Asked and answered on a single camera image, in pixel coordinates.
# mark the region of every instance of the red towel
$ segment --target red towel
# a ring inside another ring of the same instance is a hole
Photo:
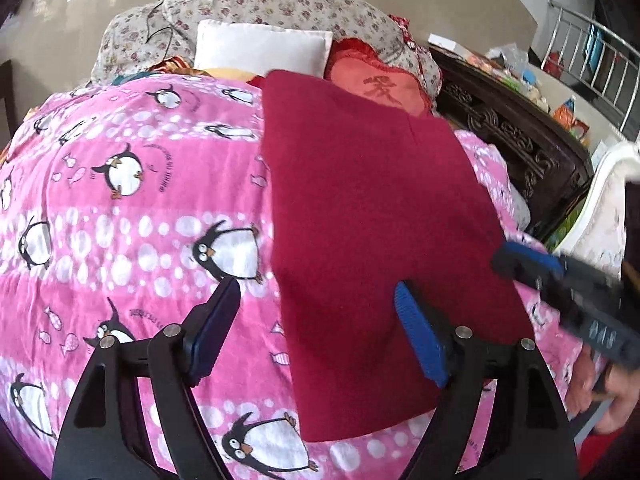
[[[436,406],[396,316],[399,280],[482,338],[533,338],[513,283],[490,269],[504,241],[494,206],[444,120],[288,72],[263,91],[271,263],[306,441]]]

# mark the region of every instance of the metal railing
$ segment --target metal railing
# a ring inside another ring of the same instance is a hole
[[[549,6],[558,9],[558,18],[542,66],[554,64],[556,71],[571,76],[596,94],[604,106],[594,102],[594,107],[622,132],[638,96],[640,52],[594,19],[553,0],[549,0]],[[553,52],[558,53],[557,60],[549,59]],[[564,58],[567,53],[571,56],[568,65]]]

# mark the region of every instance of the tiled floor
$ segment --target tiled floor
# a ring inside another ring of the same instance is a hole
[[[14,60],[20,117],[52,92],[87,81],[100,38],[111,18],[155,0],[23,0],[0,30],[0,62]],[[526,44],[535,22],[519,0],[367,0],[412,20],[424,40],[429,32],[477,50],[518,40]]]

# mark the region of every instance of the human hand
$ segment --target human hand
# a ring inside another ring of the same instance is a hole
[[[565,397],[569,414],[577,415],[586,411],[592,401],[602,400],[602,394],[592,391],[595,380],[596,367],[591,359],[591,348],[583,344]],[[626,424],[640,397],[640,370],[629,372],[619,365],[609,367],[606,371],[605,389],[607,395],[614,400],[594,427],[597,433],[603,434],[612,433]]]

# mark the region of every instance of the white pillow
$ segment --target white pillow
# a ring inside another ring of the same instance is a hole
[[[258,23],[198,24],[195,68],[237,68],[265,76],[274,69],[324,77],[334,35]]]

